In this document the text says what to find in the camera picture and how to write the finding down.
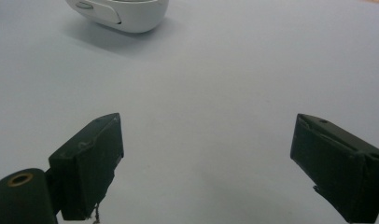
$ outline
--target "round hole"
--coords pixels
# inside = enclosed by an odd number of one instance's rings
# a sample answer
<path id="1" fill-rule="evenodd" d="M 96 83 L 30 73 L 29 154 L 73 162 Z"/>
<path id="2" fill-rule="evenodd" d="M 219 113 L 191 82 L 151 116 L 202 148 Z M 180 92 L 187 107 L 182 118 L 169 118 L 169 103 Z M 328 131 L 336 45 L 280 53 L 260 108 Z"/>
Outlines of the round hole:
<path id="1" fill-rule="evenodd" d="M 11 177 L 8 181 L 10 187 L 17 187 L 29 182 L 33 178 L 33 175 L 30 173 L 18 174 Z"/>
<path id="2" fill-rule="evenodd" d="M 376 159 L 378 159 L 379 160 L 379 154 L 376 154 L 376 153 L 371 153 L 370 154 L 372 157 L 374 157 L 374 158 L 376 158 Z"/>

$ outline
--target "white plastic object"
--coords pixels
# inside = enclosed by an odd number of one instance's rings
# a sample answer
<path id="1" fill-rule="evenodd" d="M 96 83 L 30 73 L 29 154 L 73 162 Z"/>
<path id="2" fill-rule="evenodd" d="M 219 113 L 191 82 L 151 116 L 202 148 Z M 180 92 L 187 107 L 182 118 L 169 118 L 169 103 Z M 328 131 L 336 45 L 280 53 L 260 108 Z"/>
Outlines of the white plastic object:
<path id="1" fill-rule="evenodd" d="M 129 32 L 143 33 L 163 19 L 169 0 L 66 0 L 84 17 L 103 25 Z"/>

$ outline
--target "white surface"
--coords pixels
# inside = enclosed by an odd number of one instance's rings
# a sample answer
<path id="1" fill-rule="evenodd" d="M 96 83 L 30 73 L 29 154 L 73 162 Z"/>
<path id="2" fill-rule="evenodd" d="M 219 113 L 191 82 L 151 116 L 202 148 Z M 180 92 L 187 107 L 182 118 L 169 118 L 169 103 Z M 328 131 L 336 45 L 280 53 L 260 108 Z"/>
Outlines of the white surface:
<path id="1" fill-rule="evenodd" d="M 161 23 L 169 4 L 169 0 L 137 2 L 92 0 L 84 2 L 94 5 L 93 10 L 88 10 L 77 7 L 80 0 L 66 0 L 66 2 L 73 10 L 92 21 L 129 33 L 144 33 L 155 28 Z"/>
<path id="2" fill-rule="evenodd" d="M 379 5 L 172 0 L 127 35 L 64 0 L 0 1 L 0 179 L 47 170 L 112 112 L 125 158 L 104 224 L 345 223 L 289 150 L 297 113 L 379 147 Z"/>

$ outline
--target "black plastic part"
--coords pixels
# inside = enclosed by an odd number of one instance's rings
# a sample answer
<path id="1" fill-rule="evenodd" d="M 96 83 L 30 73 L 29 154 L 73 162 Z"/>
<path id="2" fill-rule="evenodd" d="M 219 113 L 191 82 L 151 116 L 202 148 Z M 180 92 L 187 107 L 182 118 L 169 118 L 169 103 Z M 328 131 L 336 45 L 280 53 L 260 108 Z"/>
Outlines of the black plastic part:
<path id="1" fill-rule="evenodd" d="M 0 180 L 0 224 L 56 224 L 44 172 L 26 169 Z"/>
<path id="2" fill-rule="evenodd" d="M 49 157 L 53 178 L 62 181 L 65 220 L 91 216 L 105 197 L 122 157 L 119 114 L 95 119 Z"/>
<path id="3" fill-rule="evenodd" d="M 327 120 L 299 114 L 290 157 L 350 223 L 379 213 L 379 149 Z"/>
<path id="4" fill-rule="evenodd" d="M 45 177 L 47 179 L 53 213 L 57 215 L 63 205 L 66 204 L 63 191 L 63 183 L 62 180 L 58 179 L 52 174 L 52 171 L 50 169 L 45 172 Z"/>

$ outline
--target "table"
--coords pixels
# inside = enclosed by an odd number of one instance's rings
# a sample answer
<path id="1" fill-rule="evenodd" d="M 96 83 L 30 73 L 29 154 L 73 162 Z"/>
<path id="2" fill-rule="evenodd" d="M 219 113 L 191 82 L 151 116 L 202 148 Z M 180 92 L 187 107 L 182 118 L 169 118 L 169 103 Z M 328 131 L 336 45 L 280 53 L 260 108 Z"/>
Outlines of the table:
<path id="1" fill-rule="evenodd" d="M 0 1 L 0 179 L 113 112 L 102 223 L 345 223 L 289 151 L 298 113 L 379 147 L 379 4 L 171 0 L 130 35 L 63 0 Z"/>

